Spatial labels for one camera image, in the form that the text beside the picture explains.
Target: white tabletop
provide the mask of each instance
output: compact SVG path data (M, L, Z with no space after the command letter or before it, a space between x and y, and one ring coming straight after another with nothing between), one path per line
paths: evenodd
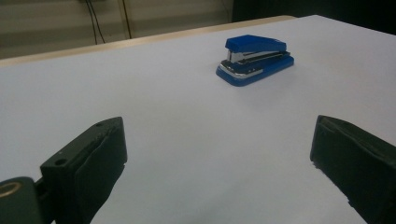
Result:
M237 88L227 38L295 65ZM319 16L0 68L0 180L122 116L129 161L92 223L364 223L309 160L319 114L396 145L396 36Z

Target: wall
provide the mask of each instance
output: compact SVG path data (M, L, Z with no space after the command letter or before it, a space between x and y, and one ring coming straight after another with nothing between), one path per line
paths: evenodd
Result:
M113 42L229 22L233 1L92 0L92 5L104 40ZM94 44L85 0L0 1L0 59Z

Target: blue stapler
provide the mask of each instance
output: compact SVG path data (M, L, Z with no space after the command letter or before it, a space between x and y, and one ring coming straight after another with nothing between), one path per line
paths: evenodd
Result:
M246 86L292 66L294 59L286 51L286 43L255 35L227 39L228 57L216 74L234 86Z

